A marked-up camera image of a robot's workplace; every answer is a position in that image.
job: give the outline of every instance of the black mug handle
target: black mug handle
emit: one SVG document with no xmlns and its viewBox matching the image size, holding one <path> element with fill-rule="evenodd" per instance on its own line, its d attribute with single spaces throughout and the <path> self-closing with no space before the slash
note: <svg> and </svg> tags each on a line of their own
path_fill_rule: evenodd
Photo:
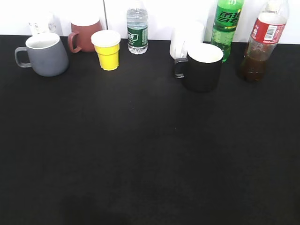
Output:
<svg viewBox="0 0 300 225">
<path fill-rule="evenodd" d="M 174 61 L 176 78 L 180 79 L 180 78 L 184 77 L 184 70 L 185 70 L 187 61 L 188 61 L 187 58 L 179 58 Z"/>
</svg>

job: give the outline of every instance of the yellow cup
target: yellow cup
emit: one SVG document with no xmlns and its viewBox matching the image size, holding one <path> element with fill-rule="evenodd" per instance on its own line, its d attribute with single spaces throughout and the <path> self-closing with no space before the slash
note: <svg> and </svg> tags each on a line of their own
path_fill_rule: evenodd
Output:
<svg viewBox="0 0 300 225">
<path fill-rule="evenodd" d="M 108 71 L 118 68 L 121 35 L 113 30 L 101 30 L 91 36 L 91 41 L 101 68 Z"/>
</svg>

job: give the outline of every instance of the brown mug handle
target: brown mug handle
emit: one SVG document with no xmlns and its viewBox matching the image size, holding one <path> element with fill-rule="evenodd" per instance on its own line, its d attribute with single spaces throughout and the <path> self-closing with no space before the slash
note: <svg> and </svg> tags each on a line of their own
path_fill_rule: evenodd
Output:
<svg viewBox="0 0 300 225">
<path fill-rule="evenodd" d="M 70 33 L 70 35 L 67 38 L 67 43 L 69 45 L 69 49 L 73 53 L 77 53 L 81 50 L 81 47 L 79 47 L 79 46 L 77 46 L 75 49 L 73 48 L 73 38 L 78 34 L 79 34 L 79 32 L 75 30 L 72 33 Z"/>
</svg>

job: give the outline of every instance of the white object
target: white object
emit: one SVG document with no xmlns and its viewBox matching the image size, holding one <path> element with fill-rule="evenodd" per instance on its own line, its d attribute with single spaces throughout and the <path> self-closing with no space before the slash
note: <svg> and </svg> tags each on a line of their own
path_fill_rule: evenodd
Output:
<svg viewBox="0 0 300 225">
<path fill-rule="evenodd" d="M 86 27 L 91 26 L 99 22 L 99 16 L 96 12 L 93 11 L 86 11 L 86 12 L 75 12 L 71 16 L 71 23 L 80 26 L 80 27 Z"/>
<path fill-rule="evenodd" d="M 32 49 L 46 49 L 56 45 L 60 37 L 54 33 L 42 33 L 27 39 L 26 46 Z"/>
<path fill-rule="evenodd" d="M 120 43 L 121 35 L 114 30 L 101 30 L 92 35 L 91 41 L 95 46 L 107 48 Z"/>
<path fill-rule="evenodd" d="M 194 43 L 188 47 L 188 55 L 198 62 L 214 63 L 223 58 L 223 52 L 217 46 L 206 43 Z"/>
<path fill-rule="evenodd" d="M 170 55 L 173 59 L 185 58 L 188 46 L 203 43 L 205 27 L 201 22 L 187 22 L 173 29 Z"/>
<path fill-rule="evenodd" d="M 30 15 L 29 27 L 32 35 L 49 32 L 56 33 L 54 15 L 51 12 L 34 12 Z"/>
</svg>

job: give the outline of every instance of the white cup rim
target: white cup rim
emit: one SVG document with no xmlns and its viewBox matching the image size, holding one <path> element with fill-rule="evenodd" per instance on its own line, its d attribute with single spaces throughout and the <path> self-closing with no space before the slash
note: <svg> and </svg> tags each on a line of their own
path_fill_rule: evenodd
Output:
<svg viewBox="0 0 300 225">
<path fill-rule="evenodd" d="M 93 45 L 105 48 L 120 43 L 121 35 L 114 30 L 101 30 L 94 33 L 90 39 Z"/>
<path fill-rule="evenodd" d="M 53 41 L 51 43 L 48 43 L 45 46 L 42 47 L 34 47 L 33 45 L 37 42 L 41 42 L 41 41 L 46 41 L 46 40 L 50 40 Z M 31 49 L 46 49 L 46 48 L 50 48 L 54 45 L 56 45 L 58 42 L 60 41 L 60 37 L 58 34 L 55 33 L 40 33 L 40 34 L 36 34 L 34 36 L 31 36 L 30 38 L 28 38 L 25 42 L 26 46 L 28 48 Z"/>
</svg>

